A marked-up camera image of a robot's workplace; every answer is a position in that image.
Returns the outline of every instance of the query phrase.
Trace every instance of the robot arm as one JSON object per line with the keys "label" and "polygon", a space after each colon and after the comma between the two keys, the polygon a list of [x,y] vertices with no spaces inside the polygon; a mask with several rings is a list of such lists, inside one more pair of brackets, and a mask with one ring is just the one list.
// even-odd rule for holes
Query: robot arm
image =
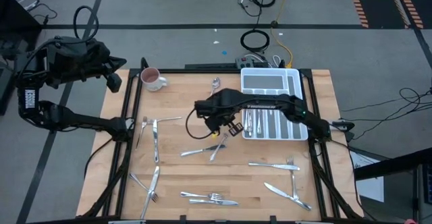
{"label": "robot arm", "polygon": [[67,107],[49,101],[39,101],[39,89],[44,84],[58,88],[60,84],[87,78],[107,79],[112,92],[122,84],[114,72],[126,63],[125,59],[109,56],[107,47],[90,39],[59,37],[48,40],[31,55],[19,55],[15,64],[18,89],[18,113],[32,125],[48,130],[63,131],[69,127],[105,130],[114,140],[126,140],[130,123],[120,117],[101,119],[79,115]]}
{"label": "robot arm", "polygon": [[241,124],[234,125],[234,115],[241,109],[280,110],[294,123],[304,123],[318,138],[330,138],[329,123],[307,111],[304,101],[296,96],[243,94],[233,89],[223,89],[207,100],[195,101],[196,116],[204,118],[205,124],[213,133],[219,133],[222,125],[230,127],[232,136],[242,131]]}

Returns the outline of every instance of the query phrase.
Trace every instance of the cutlery organizer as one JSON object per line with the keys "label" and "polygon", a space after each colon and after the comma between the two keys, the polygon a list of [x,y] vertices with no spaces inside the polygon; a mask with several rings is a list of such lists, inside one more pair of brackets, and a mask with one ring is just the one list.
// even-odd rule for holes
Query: cutlery organizer
{"label": "cutlery organizer", "polygon": [[[300,73],[297,69],[243,68],[242,92],[245,94],[295,95],[303,99]],[[247,132],[247,112],[251,114],[252,132]],[[278,110],[243,109],[243,138],[247,140],[307,140],[308,131],[303,123],[292,123]]]}

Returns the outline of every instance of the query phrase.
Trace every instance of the coffee mug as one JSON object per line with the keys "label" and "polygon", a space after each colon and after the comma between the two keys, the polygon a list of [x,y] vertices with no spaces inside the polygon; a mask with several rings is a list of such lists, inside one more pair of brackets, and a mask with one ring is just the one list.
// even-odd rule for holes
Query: coffee mug
{"label": "coffee mug", "polygon": [[163,86],[168,86],[167,79],[161,77],[159,70],[153,67],[145,68],[140,77],[144,87],[151,92],[155,92]]}

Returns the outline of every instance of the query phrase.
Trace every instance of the spoon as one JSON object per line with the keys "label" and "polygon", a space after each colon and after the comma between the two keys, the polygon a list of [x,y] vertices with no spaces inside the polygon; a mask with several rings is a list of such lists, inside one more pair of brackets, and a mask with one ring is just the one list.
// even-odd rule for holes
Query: spoon
{"label": "spoon", "polygon": [[213,79],[213,81],[211,82],[210,96],[213,95],[215,90],[218,89],[220,86],[221,86],[221,79],[219,79],[219,78]]}

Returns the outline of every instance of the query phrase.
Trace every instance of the wooden table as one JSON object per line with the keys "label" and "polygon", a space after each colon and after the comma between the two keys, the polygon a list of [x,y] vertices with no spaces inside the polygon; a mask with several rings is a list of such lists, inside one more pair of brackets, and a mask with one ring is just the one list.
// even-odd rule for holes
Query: wooden table
{"label": "wooden table", "polygon": [[[117,72],[124,83],[118,93],[107,90],[101,117],[119,116],[128,77],[128,70]],[[270,215],[277,220],[307,220],[320,221],[317,193],[313,179],[313,170],[308,155],[306,141],[258,141],[245,140],[236,136],[227,141],[227,148],[220,150],[213,163],[209,163],[210,152],[189,157],[180,157],[180,152],[212,146],[220,139],[207,138],[194,140],[185,130],[186,116],[192,110],[194,101],[206,99],[211,89],[211,81],[215,77],[221,79],[221,88],[240,89],[239,74],[164,74],[170,85],[159,92],[141,92],[140,108],[136,122],[135,142],[138,139],[142,117],[151,119],[182,116],[182,119],[163,121],[159,123],[159,156],[161,174],[156,187],[159,195],[157,203],[151,202],[146,213],[146,219],[178,220],[180,215],[187,215],[187,220],[262,220],[268,221]],[[319,109],[323,119],[338,119],[340,117],[338,104],[333,90],[331,76],[328,70],[313,70],[315,90]],[[306,98],[309,99],[307,83]],[[195,114],[189,121],[190,131],[196,136],[203,136],[207,131],[204,121],[197,119]],[[109,139],[106,132],[98,132],[94,139],[93,150]],[[333,131],[332,137],[339,142],[345,142],[341,132]],[[113,156],[114,143],[95,155],[88,167],[84,181],[77,215],[87,211],[107,185],[109,168]],[[354,175],[348,150],[334,143],[327,143],[331,169],[335,187],[346,202],[360,215],[362,211],[356,202],[354,191]],[[294,156],[294,162],[300,167],[296,171],[296,185],[300,199],[312,206],[312,211],[306,211],[291,200],[282,198],[269,191],[264,182],[292,194],[290,172],[269,167],[249,167],[249,161],[266,163],[285,163],[289,155]],[[135,173],[146,186],[155,170],[154,144],[152,127],[146,127],[138,150],[132,152],[130,172]],[[180,192],[208,194],[217,192],[225,199],[235,200],[240,205],[216,206],[212,204],[188,204],[187,198],[181,198]],[[331,214],[329,194],[323,187],[327,214]],[[113,194],[111,212],[115,207],[117,190]],[[126,184],[123,219],[139,219],[146,192],[133,180]]]}

